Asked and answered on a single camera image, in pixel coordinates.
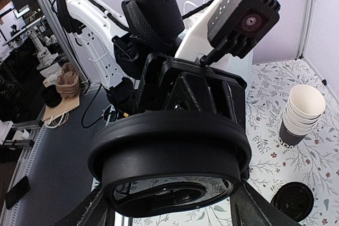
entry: black lid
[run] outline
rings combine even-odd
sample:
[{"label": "black lid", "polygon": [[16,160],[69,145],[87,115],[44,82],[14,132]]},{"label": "black lid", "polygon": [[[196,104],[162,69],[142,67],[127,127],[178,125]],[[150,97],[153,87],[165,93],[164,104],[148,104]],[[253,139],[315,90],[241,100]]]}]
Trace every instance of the black lid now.
[{"label": "black lid", "polygon": [[297,222],[305,219],[312,211],[314,197],[303,183],[292,182],[282,186],[271,201],[276,209]]}]

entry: gray floor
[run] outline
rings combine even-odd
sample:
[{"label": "gray floor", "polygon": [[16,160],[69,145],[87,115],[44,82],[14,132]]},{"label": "gray floor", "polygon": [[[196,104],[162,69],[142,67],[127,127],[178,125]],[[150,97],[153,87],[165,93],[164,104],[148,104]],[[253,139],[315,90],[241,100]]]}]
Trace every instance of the gray floor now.
[{"label": "gray floor", "polygon": [[[22,198],[16,225],[53,225],[90,193],[93,177],[87,169],[87,155],[92,136],[104,122],[83,129],[80,121],[93,94],[81,97],[80,107],[70,112],[66,124],[46,131],[30,171],[31,190]],[[102,90],[85,124],[97,119],[108,105]]]}]

